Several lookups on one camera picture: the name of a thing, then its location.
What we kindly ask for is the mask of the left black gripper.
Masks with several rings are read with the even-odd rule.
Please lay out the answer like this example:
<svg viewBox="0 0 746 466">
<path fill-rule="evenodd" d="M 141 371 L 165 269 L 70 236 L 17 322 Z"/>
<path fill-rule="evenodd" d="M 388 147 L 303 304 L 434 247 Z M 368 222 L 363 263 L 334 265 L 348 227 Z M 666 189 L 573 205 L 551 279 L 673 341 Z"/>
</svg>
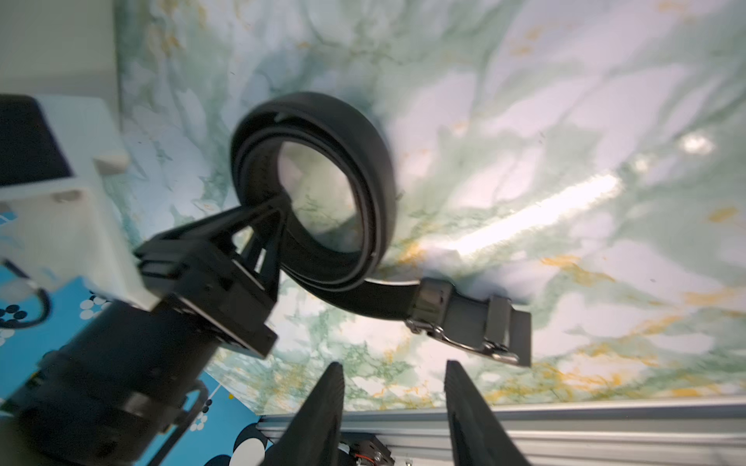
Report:
<svg viewBox="0 0 746 466">
<path fill-rule="evenodd" d="M 278 299 L 291 201 L 276 195 L 153 236 L 136 251 L 144 284 L 171 307 L 200 316 L 227 347 L 265 359 L 278 336 L 266 324 Z M 237 250 L 233 236 L 250 227 Z"/>
</svg>

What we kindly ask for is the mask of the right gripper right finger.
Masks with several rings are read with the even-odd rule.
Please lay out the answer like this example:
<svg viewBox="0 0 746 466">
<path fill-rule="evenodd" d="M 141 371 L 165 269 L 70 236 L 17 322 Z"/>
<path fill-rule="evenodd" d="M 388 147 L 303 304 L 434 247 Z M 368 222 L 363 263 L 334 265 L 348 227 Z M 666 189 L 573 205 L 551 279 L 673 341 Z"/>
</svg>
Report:
<svg viewBox="0 0 746 466">
<path fill-rule="evenodd" d="M 456 360 L 447 362 L 444 388 L 455 465 L 530 465 Z"/>
</svg>

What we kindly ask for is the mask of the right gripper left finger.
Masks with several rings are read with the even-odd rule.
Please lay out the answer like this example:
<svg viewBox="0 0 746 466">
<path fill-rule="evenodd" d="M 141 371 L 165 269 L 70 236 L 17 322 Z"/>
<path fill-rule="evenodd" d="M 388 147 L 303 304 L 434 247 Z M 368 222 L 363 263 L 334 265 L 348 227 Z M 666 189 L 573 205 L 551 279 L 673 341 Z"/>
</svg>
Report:
<svg viewBox="0 0 746 466">
<path fill-rule="evenodd" d="M 337 465 L 344 391 L 343 366 L 332 362 L 262 465 Z"/>
</svg>

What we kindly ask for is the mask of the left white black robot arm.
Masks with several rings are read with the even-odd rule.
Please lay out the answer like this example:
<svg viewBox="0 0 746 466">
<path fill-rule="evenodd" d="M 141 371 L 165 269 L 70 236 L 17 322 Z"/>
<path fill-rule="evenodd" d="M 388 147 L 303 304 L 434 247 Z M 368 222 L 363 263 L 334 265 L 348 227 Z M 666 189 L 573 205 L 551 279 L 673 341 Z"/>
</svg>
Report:
<svg viewBox="0 0 746 466">
<path fill-rule="evenodd" d="M 136 250 L 157 302 L 113 302 L 47 353 L 1 406 L 1 446 L 24 465 L 131 465 L 159 434 L 163 461 L 201 412 L 220 347 L 266 358 L 289 199 L 185 224 Z"/>
</svg>

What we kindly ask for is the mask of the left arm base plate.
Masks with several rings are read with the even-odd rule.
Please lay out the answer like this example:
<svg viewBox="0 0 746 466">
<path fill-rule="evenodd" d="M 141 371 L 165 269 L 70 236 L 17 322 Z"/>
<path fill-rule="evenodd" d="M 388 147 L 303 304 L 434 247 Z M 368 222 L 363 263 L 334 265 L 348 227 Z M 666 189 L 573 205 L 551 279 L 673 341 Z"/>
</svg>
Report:
<svg viewBox="0 0 746 466">
<path fill-rule="evenodd" d="M 372 433 L 342 433 L 338 465 L 394 466 L 390 449 Z"/>
</svg>

